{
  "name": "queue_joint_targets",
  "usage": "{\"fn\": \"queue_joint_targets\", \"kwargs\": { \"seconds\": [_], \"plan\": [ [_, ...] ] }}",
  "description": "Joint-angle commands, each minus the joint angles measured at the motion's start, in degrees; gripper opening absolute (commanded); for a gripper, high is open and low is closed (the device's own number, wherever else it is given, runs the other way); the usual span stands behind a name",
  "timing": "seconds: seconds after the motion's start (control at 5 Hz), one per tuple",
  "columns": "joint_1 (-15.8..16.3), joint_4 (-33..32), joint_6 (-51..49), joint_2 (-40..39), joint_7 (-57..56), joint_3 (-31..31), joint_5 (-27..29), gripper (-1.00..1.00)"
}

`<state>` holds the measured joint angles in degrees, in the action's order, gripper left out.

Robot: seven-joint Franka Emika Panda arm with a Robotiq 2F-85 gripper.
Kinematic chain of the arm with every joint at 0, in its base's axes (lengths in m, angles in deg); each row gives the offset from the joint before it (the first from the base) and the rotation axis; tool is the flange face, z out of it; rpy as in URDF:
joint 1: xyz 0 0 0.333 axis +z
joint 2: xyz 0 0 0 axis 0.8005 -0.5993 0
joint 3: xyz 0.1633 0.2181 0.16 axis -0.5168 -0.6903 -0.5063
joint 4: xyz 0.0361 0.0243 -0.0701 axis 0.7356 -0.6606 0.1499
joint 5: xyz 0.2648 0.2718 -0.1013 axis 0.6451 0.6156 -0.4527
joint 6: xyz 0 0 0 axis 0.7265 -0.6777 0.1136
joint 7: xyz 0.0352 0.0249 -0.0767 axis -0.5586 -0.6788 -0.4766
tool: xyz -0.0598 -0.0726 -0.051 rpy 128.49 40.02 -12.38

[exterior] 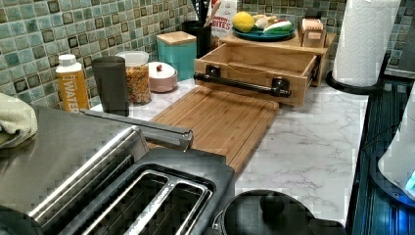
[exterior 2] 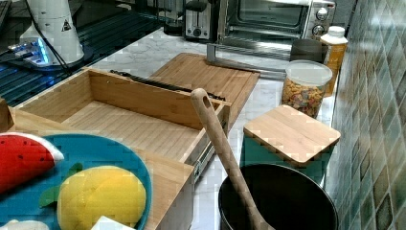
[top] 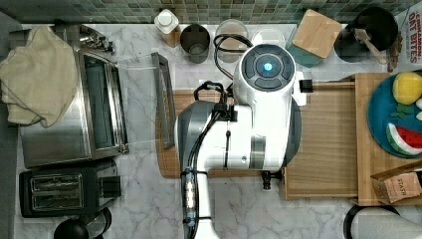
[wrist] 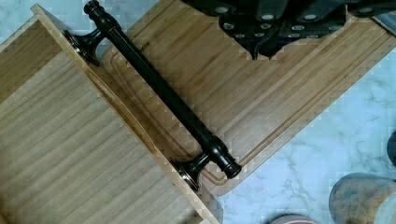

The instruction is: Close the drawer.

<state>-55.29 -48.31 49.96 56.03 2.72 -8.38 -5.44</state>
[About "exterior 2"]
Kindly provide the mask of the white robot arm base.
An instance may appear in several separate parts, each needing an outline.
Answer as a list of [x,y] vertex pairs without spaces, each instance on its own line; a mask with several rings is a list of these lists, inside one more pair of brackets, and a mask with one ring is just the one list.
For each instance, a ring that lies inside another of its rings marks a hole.
[[89,60],[93,51],[82,45],[69,0],[22,0],[30,27],[8,50],[39,69],[68,69]]

